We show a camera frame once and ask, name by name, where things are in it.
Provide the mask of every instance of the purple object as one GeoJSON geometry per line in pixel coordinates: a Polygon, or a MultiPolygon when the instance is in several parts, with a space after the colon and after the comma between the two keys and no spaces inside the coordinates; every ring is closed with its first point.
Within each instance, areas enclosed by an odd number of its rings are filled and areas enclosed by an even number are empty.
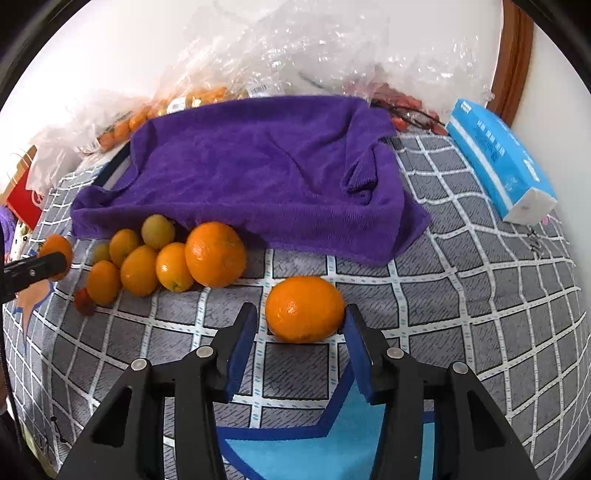
{"type": "Polygon", "coordinates": [[[379,141],[394,133],[385,111],[338,96],[237,100],[155,118],[134,134],[131,174],[116,190],[78,194],[73,234],[110,238],[160,213],[187,229],[227,223],[250,247],[386,265],[429,223],[379,141]]]}
{"type": "Polygon", "coordinates": [[[17,218],[6,205],[0,206],[0,223],[2,223],[2,233],[4,235],[4,254],[7,254],[12,249],[12,240],[17,229],[17,218]]]}

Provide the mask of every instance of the white wall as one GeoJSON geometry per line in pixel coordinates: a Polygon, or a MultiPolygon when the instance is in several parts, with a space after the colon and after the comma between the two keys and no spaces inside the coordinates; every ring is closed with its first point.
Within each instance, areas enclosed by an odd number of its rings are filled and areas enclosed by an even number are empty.
{"type": "Polygon", "coordinates": [[[591,93],[539,28],[513,130],[556,191],[579,281],[591,287],[591,93]]]}
{"type": "MultiPolygon", "coordinates": [[[[220,0],[226,10],[254,20],[282,0],[220,0]]],[[[389,16],[387,57],[442,51],[478,37],[476,57],[492,81],[502,22],[501,0],[375,0],[389,16]]],[[[88,92],[112,89],[151,96],[165,66],[208,28],[193,18],[212,0],[92,0],[68,21],[29,65],[0,112],[0,190],[18,157],[43,126],[65,122],[66,107],[88,92]]]]}

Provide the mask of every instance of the metal rivet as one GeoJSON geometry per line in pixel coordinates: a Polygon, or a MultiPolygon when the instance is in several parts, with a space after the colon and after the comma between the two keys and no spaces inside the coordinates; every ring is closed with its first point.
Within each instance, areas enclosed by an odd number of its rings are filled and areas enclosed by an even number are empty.
{"type": "Polygon", "coordinates": [[[131,369],[139,372],[143,370],[148,365],[148,362],[145,358],[136,358],[133,362],[131,362],[131,369]]]}
{"type": "Polygon", "coordinates": [[[200,358],[207,358],[208,356],[212,356],[212,355],[213,355],[213,348],[211,348],[209,345],[203,345],[197,349],[197,356],[200,358]]]}
{"type": "Polygon", "coordinates": [[[399,360],[404,356],[404,351],[397,346],[391,346],[388,348],[388,350],[386,350],[386,355],[388,355],[390,358],[399,360]]]}
{"type": "Polygon", "coordinates": [[[454,362],[452,368],[455,373],[460,375],[468,373],[468,366],[464,362],[454,362]]]}

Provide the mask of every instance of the gray checkered fabric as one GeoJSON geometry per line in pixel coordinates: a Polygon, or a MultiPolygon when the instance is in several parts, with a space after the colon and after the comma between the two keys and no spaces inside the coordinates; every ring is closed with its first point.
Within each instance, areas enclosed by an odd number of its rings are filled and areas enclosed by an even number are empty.
{"type": "MultiPolygon", "coordinates": [[[[540,478],[557,478],[589,435],[589,321],[574,263],[555,214],[531,232],[503,223],[451,139],[402,135],[391,141],[405,188],[432,215],[428,230],[384,268],[291,251],[249,251],[246,272],[221,290],[123,292],[92,318],[72,303],[86,284],[97,241],[73,239],[74,261],[22,339],[21,313],[4,307],[11,381],[19,414],[59,469],[92,412],[135,358],[153,364],[211,342],[245,301],[259,329],[239,394],[216,405],[218,425],[265,428],[314,424],[348,362],[345,339],[281,343],[264,316],[269,291],[292,275],[320,275],[391,345],[419,361],[466,362],[505,413],[540,478]],[[57,417],[67,443],[49,418],[57,417]]],[[[50,195],[30,248],[69,235],[69,206],[97,172],[67,176],[50,195]]],[[[174,470],[174,403],[165,411],[165,474],[174,470]]],[[[243,479],[231,465],[228,477],[243,479]]]]}

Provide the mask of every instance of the tissue package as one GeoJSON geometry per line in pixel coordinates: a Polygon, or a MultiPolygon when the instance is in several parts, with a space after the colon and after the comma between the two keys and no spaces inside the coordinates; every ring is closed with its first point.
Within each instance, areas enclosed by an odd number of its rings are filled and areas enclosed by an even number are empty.
{"type": "Polygon", "coordinates": [[[535,225],[556,206],[544,172],[494,113],[459,99],[446,128],[504,221],[535,225]]]}

